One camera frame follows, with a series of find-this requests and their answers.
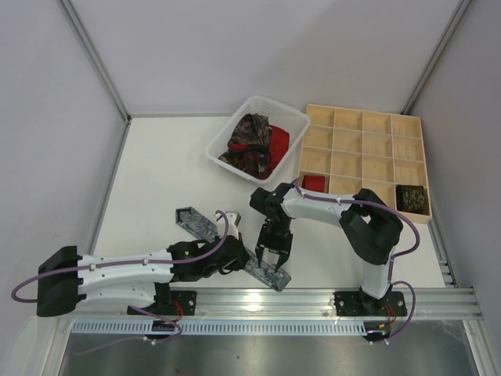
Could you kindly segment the blue-grey floral tie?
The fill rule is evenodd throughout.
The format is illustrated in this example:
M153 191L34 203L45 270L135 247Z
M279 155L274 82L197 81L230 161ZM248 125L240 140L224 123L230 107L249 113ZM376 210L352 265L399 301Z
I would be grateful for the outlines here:
M196 239L211 244L219 242L219 237L225 229L223 219L219 219L218 223L213 223L193 207L176 209L175 221ZM244 270L272 290L282 291L292 278L282 268L277 271L275 268L275 265L270 266L264 261L259 262L257 256L244 247L240 234L238 238L228 234L221 250L214 254L214 265L211 266L211 269L217 270L221 275Z

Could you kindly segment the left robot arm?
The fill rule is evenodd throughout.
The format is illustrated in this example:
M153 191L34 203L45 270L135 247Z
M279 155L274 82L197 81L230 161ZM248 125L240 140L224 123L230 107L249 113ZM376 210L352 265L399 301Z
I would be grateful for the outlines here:
M181 241L143 255L79 255L75 246L61 248L38 268L36 313L62 316L75 310L125 308L176 316L182 307L172 283L196 282L215 273L242 270L250 255L240 238L213 242Z

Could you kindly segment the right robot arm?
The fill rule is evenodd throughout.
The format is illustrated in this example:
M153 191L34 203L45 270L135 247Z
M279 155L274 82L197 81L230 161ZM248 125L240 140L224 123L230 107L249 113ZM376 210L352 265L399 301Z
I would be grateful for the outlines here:
M372 191L355 195L320 193L281 183L274 190L257 188L250 206L265 217L255 252L261 262L265 251L278 256L275 269L290 257L294 219L309 219L341 228L363 263L361 294L381 300L390 290L390 258L400 240L402 220Z

